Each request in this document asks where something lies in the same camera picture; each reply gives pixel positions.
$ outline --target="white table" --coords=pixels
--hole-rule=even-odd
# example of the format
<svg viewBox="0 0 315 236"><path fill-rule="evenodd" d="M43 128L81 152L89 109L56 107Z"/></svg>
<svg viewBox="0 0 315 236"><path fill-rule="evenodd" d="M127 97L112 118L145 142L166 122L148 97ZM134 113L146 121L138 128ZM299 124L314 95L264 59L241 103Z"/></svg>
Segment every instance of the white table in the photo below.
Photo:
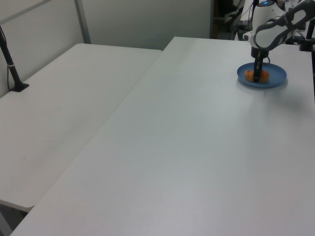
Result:
<svg viewBox="0 0 315 236"><path fill-rule="evenodd" d="M311 55L271 51L288 84L256 90L250 50L174 38L12 236L315 232Z"/></svg>
<svg viewBox="0 0 315 236"><path fill-rule="evenodd" d="M161 54L78 44L0 99L0 204L29 211Z"/></svg>

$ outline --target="black cable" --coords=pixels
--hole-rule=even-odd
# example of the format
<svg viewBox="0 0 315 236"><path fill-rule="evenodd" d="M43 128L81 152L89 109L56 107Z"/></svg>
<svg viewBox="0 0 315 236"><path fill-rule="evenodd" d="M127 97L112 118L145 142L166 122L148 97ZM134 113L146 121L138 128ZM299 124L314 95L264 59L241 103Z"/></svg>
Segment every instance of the black cable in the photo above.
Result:
<svg viewBox="0 0 315 236"><path fill-rule="evenodd" d="M7 74L6 82L8 84L8 90L11 91L10 85L9 85L9 67L8 66L6 67L6 74Z"/></svg>
<svg viewBox="0 0 315 236"><path fill-rule="evenodd" d="M233 31L235 30L236 27L237 27L237 26L234 26L234 27L232 28L231 33L230 33L230 35L229 35L229 37L228 37L228 40L230 40L231 35L232 35L232 33L233 33Z"/></svg>
<svg viewBox="0 0 315 236"><path fill-rule="evenodd" d="M247 21L250 21L250 12L248 13L248 19L247 19Z"/></svg>
<svg viewBox="0 0 315 236"><path fill-rule="evenodd" d="M252 7L252 5L253 5L253 3L249 6L249 8L247 9L247 11L246 11L243 15L241 15L241 17L244 16L244 15L248 12L248 10Z"/></svg>
<svg viewBox="0 0 315 236"><path fill-rule="evenodd" d="M301 35L302 38L305 40L305 37L304 37L304 35L303 35L301 32L297 31L297 33L298 33L299 35Z"/></svg>

